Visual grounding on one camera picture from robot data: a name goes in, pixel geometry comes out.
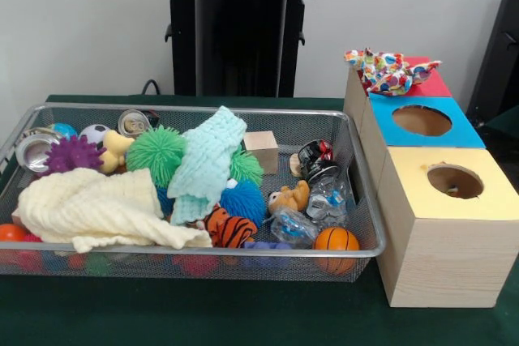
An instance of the colorful wrapping paper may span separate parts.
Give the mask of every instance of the colorful wrapping paper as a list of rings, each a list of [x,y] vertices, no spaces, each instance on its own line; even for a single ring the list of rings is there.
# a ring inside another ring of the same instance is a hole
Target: colorful wrapping paper
[[[374,53],[369,48],[350,50],[345,60],[358,72],[367,92],[386,96],[406,95],[414,85],[427,81],[441,61],[410,66],[401,53]]]

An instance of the wire mesh basket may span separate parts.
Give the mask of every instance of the wire mesh basket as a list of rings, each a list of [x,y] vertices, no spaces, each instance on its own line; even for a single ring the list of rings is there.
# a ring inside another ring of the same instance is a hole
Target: wire mesh basket
[[[11,223],[20,192],[33,174],[18,166],[13,156],[21,134],[33,127],[68,123],[83,129],[94,123],[114,128],[126,109],[153,110],[164,126],[181,132],[211,117],[215,108],[45,104],[30,109],[0,149],[0,223]],[[313,139],[333,145],[341,176],[351,185],[354,204],[346,226],[357,237],[359,251],[196,249],[174,250],[162,246],[112,246],[77,254],[72,245],[0,242],[0,274],[50,276],[111,276],[205,278],[233,280],[305,280],[353,282],[369,260],[385,247],[385,235],[362,149],[353,122],[343,113],[278,109],[233,109],[247,123],[247,131],[273,131],[279,146],[277,175],[265,175],[264,197],[282,186],[294,186],[290,155]],[[264,224],[256,241],[277,241]],[[346,261],[342,275],[325,271],[327,262]]]

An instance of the soccer ball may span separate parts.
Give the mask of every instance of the soccer ball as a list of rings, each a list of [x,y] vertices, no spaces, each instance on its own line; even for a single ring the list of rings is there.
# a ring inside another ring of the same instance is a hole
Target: soccer ball
[[[101,149],[103,147],[103,139],[105,138],[106,132],[110,130],[110,128],[105,125],[91,125],[86,127],[79,137],[87,137],[88,143],[95,143],[97,145],[97,149]]]

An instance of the mint green towel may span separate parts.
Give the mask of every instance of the mint green towel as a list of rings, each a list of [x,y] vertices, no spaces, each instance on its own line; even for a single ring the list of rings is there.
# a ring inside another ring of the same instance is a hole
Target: mint green towel
[[[226,107],[182,136],[186,154],[168,187],[175,199],[171,224],[203,219],[218,203],[230,175],[230,159],[242,142],[247,124]]]

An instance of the wooden box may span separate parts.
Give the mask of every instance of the wooden box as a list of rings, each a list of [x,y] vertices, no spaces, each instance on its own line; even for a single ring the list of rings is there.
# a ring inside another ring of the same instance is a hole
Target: wooden box
[[[405,58],[405,61],[411,66],[415,66],[423,62],[429,62],[430,59],[428,57],[409,57]],[[357,72],[352,66],[350,66],[343,109],[343,111],[354,120],[359,134],[362,129],[364,109],[369,105],[367,92],[362,86],[360,77],[360,72]],[[447,85],[445,85],[442,80],[440,73],[438,73],[437,70],[433,70],[429,80],[425,83],[413,86],[407,96],[451,97],[452,95],[448,90]]]
[[[484,149],[388,147],[378,199],[392,307],[492,307],[519,250],[519,197]]]
[[[370,94],[360,139],[375,190],[387,158],[387,146],[485,148],[457,102],[450,97]]]
[[[279,151],[271,131],[253,131],[243,136],[245,149],[259,161],[265,174],[277,174]]]

